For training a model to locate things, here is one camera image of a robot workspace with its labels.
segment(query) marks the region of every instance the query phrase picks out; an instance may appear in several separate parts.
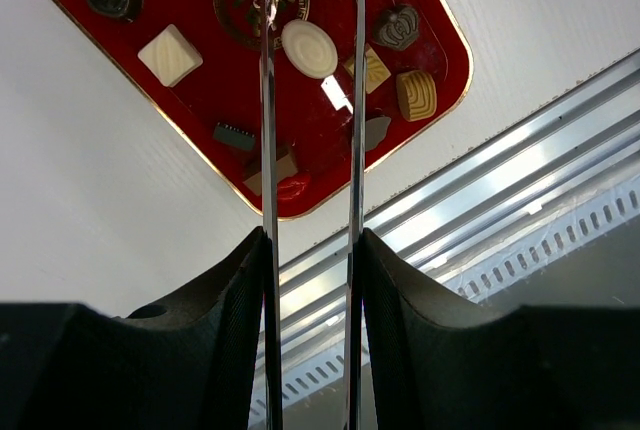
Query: tray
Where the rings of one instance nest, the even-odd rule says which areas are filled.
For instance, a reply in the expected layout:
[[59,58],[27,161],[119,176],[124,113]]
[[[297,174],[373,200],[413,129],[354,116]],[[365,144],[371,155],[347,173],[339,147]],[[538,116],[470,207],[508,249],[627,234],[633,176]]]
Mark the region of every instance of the tray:
[[[252,0],[144,0],[132,23],[97,14],[86,0],[54,1],[236,193],[260,211],[262,197],[244,183],[249,169],[259,162],[260,152],[259,52],[255,50]],[[376,45],[371,34],[380,15],[399,4],[413,6],[420,17],[419,39],[403,52]],[[367,14],[368,43],[392,74],[367,96],[367,118],[391,117],[384,140],[366,154],[369,170],[458,105],[470,85],[472,59],[444,0],[367,0]],[[280,27],[289,20],[307,19],[331,36],[340,62],[332,83],[352,101],[353,80],[344,64],[353,56],[355,1],[295,0],[282,9],[279,18]],[[140,61],[138,52],[171,24],[197,49],[203,64],[168,88]],[[298,72],[282,49],[276,52],[275,65],[277,141],[291,151],[298,169],[279,185],[278,214],[294,218],[314,210],[348,185],[352,114],[348,106],[336,109],[323,82]],[[416,69],[433,76],[438,106],[432,117],[410,123],[398,108],[395,76]],[[242,151],[214,140],[219,123],[253,134],[253,150]],[[419,162],[424,156],[411,158]]]

